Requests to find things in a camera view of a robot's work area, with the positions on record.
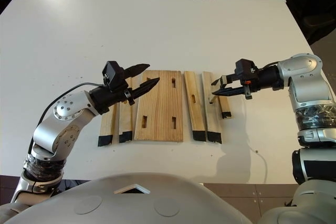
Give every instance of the black taped end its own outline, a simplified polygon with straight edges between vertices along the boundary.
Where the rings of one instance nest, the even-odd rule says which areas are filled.
[[[131,141],[132,138],[133,138],[133,133],[131,131],[123,132],[121,135],[119,135],[119,143]]]
[[[113,135],[99,136],[98,137],[98,147],[111,144],[112,138],[113,138]]]
[[[222,143],[222,136],[219,132],[208,131],[207,135],[210,142]]]
[[[222,118],[224,119],[224,118],[231,118],[232,117],[232,115],[231,115],[231,112],[222,112]]]
[[[206,141],[205,131],[193,131],[193,139],[196,141]]]

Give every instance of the rectangular slot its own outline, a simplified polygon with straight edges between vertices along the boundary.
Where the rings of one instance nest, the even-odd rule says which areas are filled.
[[[147,128],[147,116],[145,115],[142,117],[142,127]]]
[[[176,129],[176,117],[172,117],[172,128]]]
[[[193,101],[193,103],[196,103],[196,98],[194,94],[191,95],[191,100]]]
[[[172,87],[176,88],[176,79],[175,78],[172,78]]]

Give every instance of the wooden plank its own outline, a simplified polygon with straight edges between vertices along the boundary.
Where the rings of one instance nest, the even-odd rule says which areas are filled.
[[[216,85],[212,85],[211,87],[212,87],[213,92],[219,90],[221,88],[220,81],[218,81]],[[221,108],[221,113],[222,113],[222,118],[223,119],[232,118],[232,114],[231,114],[231,110],[230,110],[230,107],[229,107],[227,97],[211,94],[210,98],[209,98],[211,103],[216,99],[216,97],[218,97],[219,107]]]
[[[211,72],[202,72],[203,95],[204,95],[204,108],[206,117],[207,137],[210,142],[222,143],[221,127],[218,120],[219,104],[218,99],[210,103],[209,97],[211,96],[213,82],[213,74]]]
[[[126,79],[130,88],[132,86],[132,78]],[[128,101],[120,102],[119,107],[119,143],[131,141],[133,138],[132,109]]]
[[[196,141],[206,141],[202,106],[200,103],[201,99],[197,89],[195,72],[185,71],[184,80],[188,99],[189,116],[193,131],[193,139]]]
[[[139,99],[134,140],[182,142],[181,72],[147,70],[142,82],[156,77],[158,84]]]
[[[109,112],[101,116],[98,146],[105,146],[112,143],[114,125],[116,122],[115,114],[117,111],[117,106],[114,104],[109,107],[109,110]]]
[[[218,100],[219,100],[219,106],[222,112],[222,118],[223,119],[232,118],[232,114],[231,114],[231,110],[229,107],[229,102],[227,100],[227,97],[218,96]]]

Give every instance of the wide wooden board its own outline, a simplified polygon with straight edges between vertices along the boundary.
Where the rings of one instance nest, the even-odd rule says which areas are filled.
[[[158,84],[139,98],[134,140],[182,142],[181,72],[147,70],[142,82],[157,77]]]

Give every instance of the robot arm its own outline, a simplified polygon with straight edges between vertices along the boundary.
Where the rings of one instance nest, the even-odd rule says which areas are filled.
[[[134,99],[157,84],[159,78],[148,80],[135,90],[128,88],[125,79],[142,73],[148,66],[139,64],[124,70],[115,61],[108,61],[103,70],[104,85],[60,98],[53,113],[34,131],[32,148],[12,202],[31,206],[49,198],[62,179],[66,158],[83,127],[117,102],[128,100],[134,104]]]
[[[289,87],[299,127],[298,141],[306,147],[292,155],[293,175],[299,184],[312,178],[336,179],[336,104],[321,70],[321,59],[311,54],[298,54],[261,69],[242,59],[236,62],[234,74],[213,83],[219,87],[214,95],[244,94],[246,99],[252,99],[252,93],[261,89]],[[242,87],[226,87],[236,80]]]

